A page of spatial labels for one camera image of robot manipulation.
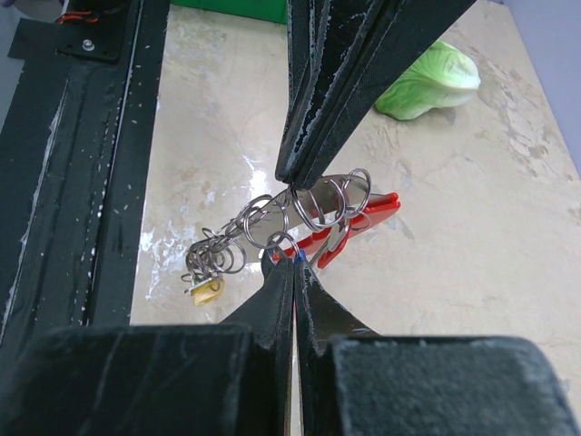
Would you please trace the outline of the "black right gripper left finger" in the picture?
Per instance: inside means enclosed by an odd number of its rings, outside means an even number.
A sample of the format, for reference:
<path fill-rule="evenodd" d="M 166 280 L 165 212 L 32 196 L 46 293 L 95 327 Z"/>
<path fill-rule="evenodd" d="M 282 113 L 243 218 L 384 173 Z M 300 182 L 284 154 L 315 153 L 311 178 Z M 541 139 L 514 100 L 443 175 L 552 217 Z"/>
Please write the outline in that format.
<path fill-rule="evenodd" d="M 217 324 L 53 332 L 1 390 L 4 435 L 286 435 L 293 263 Z"/>

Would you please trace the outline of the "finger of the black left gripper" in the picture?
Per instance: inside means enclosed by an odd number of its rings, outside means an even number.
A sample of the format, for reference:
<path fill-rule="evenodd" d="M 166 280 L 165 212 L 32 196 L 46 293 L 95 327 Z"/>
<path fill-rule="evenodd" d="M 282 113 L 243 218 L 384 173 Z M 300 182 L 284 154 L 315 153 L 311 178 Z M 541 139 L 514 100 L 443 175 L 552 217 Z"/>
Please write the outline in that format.
<path fill-rule="evenodd" d="M 290 187 L 315 184 L 382 93 L 471 5 L 290 2 Z"/>
<path fill-rule="evenodd" d="M 364 104 L 400 74 L 389 44 L 401 1 L 289 1 L 289 109 L 275 169 L 282 182 L 303 182 L 354 92 Z"/>

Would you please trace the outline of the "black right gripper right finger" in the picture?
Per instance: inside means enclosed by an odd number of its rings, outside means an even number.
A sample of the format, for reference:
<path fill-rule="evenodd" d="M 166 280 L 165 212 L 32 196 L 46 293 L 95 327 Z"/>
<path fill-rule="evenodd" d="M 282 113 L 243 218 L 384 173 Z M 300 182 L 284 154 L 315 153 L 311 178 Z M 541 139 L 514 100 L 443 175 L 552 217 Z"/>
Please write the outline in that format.
<path fill-rule="evenodd" d="M 552 366 L 514 336 L 382 336 L 294 264 L 307 435 L 574 435 Z"/>

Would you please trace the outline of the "key bunch with red carabiner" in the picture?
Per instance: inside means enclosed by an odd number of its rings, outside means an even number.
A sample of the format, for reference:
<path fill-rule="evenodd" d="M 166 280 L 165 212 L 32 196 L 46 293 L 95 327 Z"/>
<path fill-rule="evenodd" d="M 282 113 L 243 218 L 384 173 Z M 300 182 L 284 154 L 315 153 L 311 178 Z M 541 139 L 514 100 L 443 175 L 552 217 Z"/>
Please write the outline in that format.
<path fill-rule="evenodd" d="M 310 189 L 287 188 L 245 204 L 218 229 L 202 229 L 202 239 L 185 254 L 186 293 L 197 305 L 222 295 L 225 279 L 248 265 L 271 267 L 297 256 L 322 269 L 348 240 L 393 216 L 400 208 L 396 193 L 373 193 L 368 171 L 322 176 Z"/>

